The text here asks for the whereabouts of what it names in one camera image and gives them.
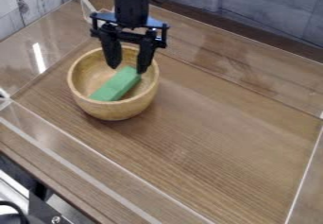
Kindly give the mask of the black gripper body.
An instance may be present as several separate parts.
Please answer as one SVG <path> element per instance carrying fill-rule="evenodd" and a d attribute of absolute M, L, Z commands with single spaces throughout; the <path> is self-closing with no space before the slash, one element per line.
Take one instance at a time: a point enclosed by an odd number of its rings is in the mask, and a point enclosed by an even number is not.
<path fill-rule="evenodd" d="M 112 12 L 92 12 L 91 36 L 140 44 L 144 39 L 158 48 L 167 47 L 167 23 L 150 16 L 151 0 L 114 0 Z"/>

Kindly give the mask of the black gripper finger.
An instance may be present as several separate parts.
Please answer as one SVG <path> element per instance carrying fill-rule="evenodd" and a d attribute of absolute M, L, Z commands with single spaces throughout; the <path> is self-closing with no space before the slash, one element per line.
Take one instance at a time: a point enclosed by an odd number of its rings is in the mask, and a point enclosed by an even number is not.
<path fill-rule="evenodd" d="M 144 74 L 151 66 L 151 61 L 156 49 L 156 30 L 148 29 L 139 41 L 139 54 L 136 71 Z"/>
<path fill-rule="evenodd" d="M 119 34 L 116 27 L 112 24 L 104 24 L 100 28 L 100 41 L 104 50 L 104 58 L 107 65 L 116 69 L 122 63 L 122 44 L 119 41 Z"/>

